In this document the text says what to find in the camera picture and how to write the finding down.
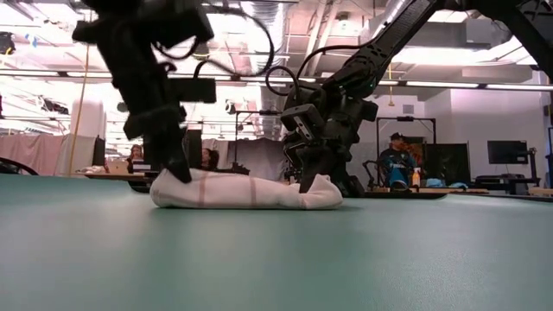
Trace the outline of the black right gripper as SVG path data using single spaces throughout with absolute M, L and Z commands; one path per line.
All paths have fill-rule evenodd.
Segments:
M 302 160 L 300 193 L 305 194 L 312 186 L 323 152 L 321 173 L 328 175 L 339 190 L 345 190 L 345 163 L 332 149 L 317 145 L 326 144 L 338 149 L 350 148 L 352 144 L 359 141 L 358 131 L 361 123 L 376 120 L 378 105 L 372 101 L 352 98 L 339 92 L 330 94 L 322 89 L 301 87 L 289 94 L 285 110 L 305 104 L 312 104 L 318 109 L 325 121 L 325 126 L 321 132 L 321 140 L 315 143 L 305 143 L 294 131 L 287 131 L 285 134 L 285 142 L 290 147 L 297 144 L 309 146 L 299 151 L 299 157 Z

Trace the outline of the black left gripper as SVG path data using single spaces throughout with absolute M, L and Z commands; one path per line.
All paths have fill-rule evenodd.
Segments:
M 129 116 L 124 124 L 129 138 L 143 136 L 145 154 L 152 165 L 170 169 L 183 183 L 192 180 L 185 152 L 186 113 L 181 102 L 216 102 L 216 83 L 209 78 L 169 78 L 173 63 L 159 62 L 150 41 L 135 33 L 128 22 L 79 22 L 73 39 L 95 45 L 111 73 Z

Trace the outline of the white red-checked towel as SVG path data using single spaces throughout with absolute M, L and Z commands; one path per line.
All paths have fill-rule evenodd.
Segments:
M 332 210 L 343 202 L 327 175 L 317 175 L 302 193 L 297 183 L 199 169 L 190 173 L 192 180 L 183 183 L 164 169 L 150 186 L 152 201 L 159 207 L 247 210 Z

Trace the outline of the person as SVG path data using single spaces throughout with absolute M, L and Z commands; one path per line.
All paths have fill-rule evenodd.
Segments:
M 217 150 L 204 148 L 202 150 L 200 168 L 206 171 L 214 171 L 219 164 L 219 152 Z
M 411 172 L 417 167 L 416 160 L 406 149 L 403 134 L 396 132 L 390 139 L 389 148 L 379 156 L 385 185 L 395 189 L 408 189 Z
M 143 146 L 139 144 L 133 144 L 130 149 L 130 155 L 126 159 L 127 161 L 127 171 L 129 174 L 133 173 L 133 162 L 143 160 Z

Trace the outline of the grey curtain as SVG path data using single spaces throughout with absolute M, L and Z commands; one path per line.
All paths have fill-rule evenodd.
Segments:
M 228 141 L 220 151 L 219 168 L 231 168 L 234 162 L 249 169 L 250 176 L 272 181 L 283 181 L 288 167 L 282 143 L 267 138 Z

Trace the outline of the white hanging cloth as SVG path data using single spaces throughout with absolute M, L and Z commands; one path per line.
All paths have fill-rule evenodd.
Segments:
M 73 147 L 73 135 L 63 136 L 54 174 L 62 176 L 68 172 L 75 173 L 77 170 L 90 167 L 95 141 L 96 139 L 92 137 L 77 136 Z

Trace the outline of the green table mat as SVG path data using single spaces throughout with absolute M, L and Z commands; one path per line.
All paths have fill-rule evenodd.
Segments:
M 160 209 L 122 182 L 0 175 L 0 311 L 553 311 L 553 203 Z

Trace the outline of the blue cloth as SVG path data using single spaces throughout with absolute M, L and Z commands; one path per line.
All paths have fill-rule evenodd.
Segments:
M 461 188 L 461 189 L 467 189 L 467 184 L 463 182 L 453 182 L 450 184 L 447 184 L 445 180 L 440 180 L 436 178 L 428 178 L 425 183 L 425 187 L 433 187 L 433 188 Z

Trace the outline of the large black screen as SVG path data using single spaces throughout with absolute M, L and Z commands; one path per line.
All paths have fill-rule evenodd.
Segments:
M 471 182 L 470 160 L 466 143 L 431 143 L 423 147 L 423 172 L 426 179 L 447 185 Z

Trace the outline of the pink hanging cloth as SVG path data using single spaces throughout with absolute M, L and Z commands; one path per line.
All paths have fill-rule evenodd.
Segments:
M 62 175 L 72 135 L 16 134 L 0 136 L 0 157 L 32 168 L 39 175 Z

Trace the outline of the ceiling light strip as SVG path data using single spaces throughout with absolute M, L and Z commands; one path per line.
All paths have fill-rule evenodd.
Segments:
M 439 82 L 439 81 L 405 81 L 405 86 L 409 87 L 428 87 L 428 88 L 454 88 L 454 89 L 474 89 L 478 88 L 478 83 L 467 82 Z

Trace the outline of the black monitor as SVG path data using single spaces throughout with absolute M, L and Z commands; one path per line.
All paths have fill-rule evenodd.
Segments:
M 487 152 L 490 164 L 527 164 L 529 161 L 526 141 L 488 141 Z

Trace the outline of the black frame stand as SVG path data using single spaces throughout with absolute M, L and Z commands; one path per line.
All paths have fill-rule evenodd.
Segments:
M 376 140 L 379 147 L 380 143 L 380 131 L 384 128 L 384 126 L 380 126 L 380 123 L 382 121 L 396 121 L 396 122 L 415 122 L 418 121 L 422 125 L 424 125 L 424 121 L 428 121 L 432 123 L 432 129 L 427 128 L 432 134 L 432 141 L 434 144 L 437 143 L 437 126 L 436 126 L 436 119 L 431 117 L 412 117 L 412 116 L 401 116 L 401 117 L 377 117 L 375 124 L 376 124 Z
M 242 170 L 242 168 L 238 164 L 238 132 L 239 132 L 238 127 L 242 124 L 241 122 L 239 122 L 238 116 L 242 113 L 248 114 L 249 116 L 250 115 L 260 115 L 260 116 L 271 116 L 271 117 L 279 116 L 279 115 L 282 114 L 280 111 L 274 111 L 274 110 L 259 110 L 259 111 L 236 110 L 235 111 L 235 113 L 234 113 L 234 115 L 235 115 L 235 119 L 234 119 L 234 125 L 235 125 L 234 142 L 235 142 L 235 147 L 234 147 L 233 161 L 232 161 L 232 171 L 235 171 L 235 172 L 239 172 L 239 171 Z

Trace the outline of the black aluminium table frame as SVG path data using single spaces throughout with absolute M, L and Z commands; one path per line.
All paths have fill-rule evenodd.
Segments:
M 542 196 L 530 196 L 530 195 L 498 195 L 498 194 L 477 194 L 477 193 L 453 193 L 453 195 L 461 196 L 477 196 L 485 198 L 500 198 L 500 199 L 515 199 L 515 200 L 529 200 L 545 203 L 553 203 L 552 197 Z M 365 192 L 364 198 L 366 199 L 407 199 L 407 200 L 437 200 L 447 196 L 446 193 L 407 193 L 407 192 L 394 192 L 394 193 L 374 193 Z

